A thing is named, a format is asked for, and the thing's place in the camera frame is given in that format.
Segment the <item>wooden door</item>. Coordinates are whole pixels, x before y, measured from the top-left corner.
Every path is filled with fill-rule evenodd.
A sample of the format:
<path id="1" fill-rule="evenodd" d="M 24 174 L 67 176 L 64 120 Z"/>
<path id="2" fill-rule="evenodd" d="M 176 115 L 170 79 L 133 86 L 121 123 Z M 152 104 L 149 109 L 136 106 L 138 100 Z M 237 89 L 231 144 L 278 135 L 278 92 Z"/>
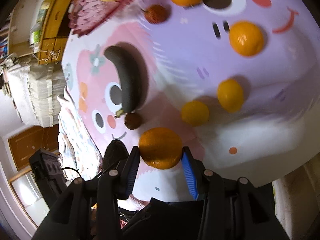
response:
<path id="1" fill-rule="evenodd" d="M 54 152 L 58 149 L 59 126 L 33 126 L 10 137 L 8 144 L 17 170 L 29 165 L 29 158 L 39 149 Z"/>

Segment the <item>small red-brown apple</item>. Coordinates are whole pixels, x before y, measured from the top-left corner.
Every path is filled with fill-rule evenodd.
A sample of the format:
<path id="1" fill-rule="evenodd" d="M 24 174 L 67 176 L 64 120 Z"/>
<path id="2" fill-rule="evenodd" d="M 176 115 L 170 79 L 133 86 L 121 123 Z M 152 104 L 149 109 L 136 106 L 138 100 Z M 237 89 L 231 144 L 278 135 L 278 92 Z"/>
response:
<path id="1" fill-rule="evenodd" d="M 160 24 L 169 18 L 167 9 L 159 4 L 153 4 L 146 9 L 141 9 L 141 11 L 150 24 Z"/>

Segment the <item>white covered cabinet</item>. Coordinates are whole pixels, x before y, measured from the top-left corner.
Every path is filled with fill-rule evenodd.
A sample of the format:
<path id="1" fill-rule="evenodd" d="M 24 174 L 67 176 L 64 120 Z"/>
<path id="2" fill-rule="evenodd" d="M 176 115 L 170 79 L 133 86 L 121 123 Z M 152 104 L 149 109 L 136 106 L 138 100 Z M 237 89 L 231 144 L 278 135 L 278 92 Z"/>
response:
<path id="1" fill-rule="evenodd" d="M 61 105 L 57 99 L 66 87 L 61 63 L 16 64 L 7 78 L 17 114 L 25 125 L 52 127 L 58 123 Z"/>

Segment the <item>small brown passion fruit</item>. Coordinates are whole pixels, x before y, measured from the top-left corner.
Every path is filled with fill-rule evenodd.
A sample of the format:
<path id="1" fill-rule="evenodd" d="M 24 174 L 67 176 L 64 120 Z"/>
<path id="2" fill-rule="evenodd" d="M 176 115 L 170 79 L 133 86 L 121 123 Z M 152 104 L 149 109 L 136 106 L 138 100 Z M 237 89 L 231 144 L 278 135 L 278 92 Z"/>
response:
<path id="1" fill-rule="evenodd" d="M 138 113 L 128 113 L 124 119 L 125 126 L 130 130 L 139 128 L 142 123 L 143 119 Z"/>

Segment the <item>yellow-orange mandarin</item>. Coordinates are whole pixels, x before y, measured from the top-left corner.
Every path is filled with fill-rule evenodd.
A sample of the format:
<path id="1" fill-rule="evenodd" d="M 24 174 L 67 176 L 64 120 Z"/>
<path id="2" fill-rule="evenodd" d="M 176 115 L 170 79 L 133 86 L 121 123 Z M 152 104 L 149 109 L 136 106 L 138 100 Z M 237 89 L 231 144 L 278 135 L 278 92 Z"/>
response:
<path id="1" fill-rule="evenodd" d="M 210 112 L 204 103 L 194 100 L 183 105 L 180 114 L 183 122 L 197 127 L 208 122 Z"/>
<path id="2" fill-rule="evenodd" d="M 227 79 L 218 85 L 217 99 L 224 110 L 235 113 L 244 104 L 244 90 L 235 79 Z"/>

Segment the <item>orange mandarin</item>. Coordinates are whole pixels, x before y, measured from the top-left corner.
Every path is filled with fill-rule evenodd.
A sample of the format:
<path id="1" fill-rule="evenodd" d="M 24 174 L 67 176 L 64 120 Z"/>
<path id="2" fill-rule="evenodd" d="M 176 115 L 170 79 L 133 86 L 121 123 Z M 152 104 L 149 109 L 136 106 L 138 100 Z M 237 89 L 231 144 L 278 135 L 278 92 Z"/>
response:
<path id="1" fill-rule="evenodd" d="M 248 21 L 238 21 L 229 30 L 229 42 L 241 56 L 254 56 L 264 48 L 264 35 L 260 28 Z"/>

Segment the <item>pink scalloped plastic fruit plate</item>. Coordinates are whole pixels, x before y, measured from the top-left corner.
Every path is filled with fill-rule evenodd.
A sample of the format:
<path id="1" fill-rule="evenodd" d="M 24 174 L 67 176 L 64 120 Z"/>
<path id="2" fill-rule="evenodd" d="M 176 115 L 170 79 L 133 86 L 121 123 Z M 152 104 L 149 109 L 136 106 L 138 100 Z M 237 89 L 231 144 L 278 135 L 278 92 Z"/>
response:
<path id="1" fill-rule="evenodd" d="M 74 34 L 87 35 L 133 1 L 73 0 L 73 10 L 68 16 L 69 27 L 73 29 Z"/>

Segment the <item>pink cartoon bed quilt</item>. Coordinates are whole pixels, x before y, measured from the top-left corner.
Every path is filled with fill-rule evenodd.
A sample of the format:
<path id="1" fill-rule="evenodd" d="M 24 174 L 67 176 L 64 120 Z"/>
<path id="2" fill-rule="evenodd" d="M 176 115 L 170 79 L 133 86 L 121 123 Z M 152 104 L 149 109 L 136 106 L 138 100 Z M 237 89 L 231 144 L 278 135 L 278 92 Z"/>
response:
<path id="1" fill-rule="evenodd" d="M 169 13 L 160 24 L 141 9 L 159 4 Z M 171 0 L 134 0 L 87 35 L 73 29 L 62 58 L 67 92 L 93 144 L 104 153 L 112 140 L 128 150 L 155 127 L 177 133 L 195 159 L 228 179 L 247 177 L 267 184 L 319 152 L 319 14 L 304 0 L 202 0 L 180 7 Z M 264 48 L 241 56 L 229 42 L 238 21 L 256 24 Z M 137 61 L 142 98 L 132 113 L 142 125 L 130 130 L 122 107 L 109 46 L 126 49 Z M 218 85 L 235 79 L 245 101 L 235 113 L 217 99 Z M 193 127 L 181 108 L 200 101 L 206 124 Z"/>

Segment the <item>wooden desk with drawers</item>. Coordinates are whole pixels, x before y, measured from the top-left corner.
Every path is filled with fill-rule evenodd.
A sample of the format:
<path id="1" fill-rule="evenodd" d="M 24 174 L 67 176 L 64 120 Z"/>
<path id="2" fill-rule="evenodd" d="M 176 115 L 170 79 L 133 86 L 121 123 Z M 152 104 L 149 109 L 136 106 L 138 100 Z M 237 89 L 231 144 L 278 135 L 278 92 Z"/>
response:
<path id="1" fill-rule="evenodd" d="M 40 32 L 40 42 L 34 56 L 39 64 L 61 61 L 67 38 L 68 10 L 72 0 L 49 0 Z"/>

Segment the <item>dark overripe banana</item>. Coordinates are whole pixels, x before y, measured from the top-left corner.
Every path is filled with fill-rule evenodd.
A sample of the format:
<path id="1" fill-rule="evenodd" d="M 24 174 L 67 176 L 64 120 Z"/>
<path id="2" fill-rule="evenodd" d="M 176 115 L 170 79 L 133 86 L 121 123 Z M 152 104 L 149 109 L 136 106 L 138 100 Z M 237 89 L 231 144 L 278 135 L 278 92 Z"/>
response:
<path id="1" fill-rule="evenodd" d="M 137 109 L 142 98 L 142 79 L 135 58 L 124 48 L 109 46 L 104 56 L 111 61 L 118 73 L 121 85 L 122 107 L 116 111 L 116 118 Z"/>

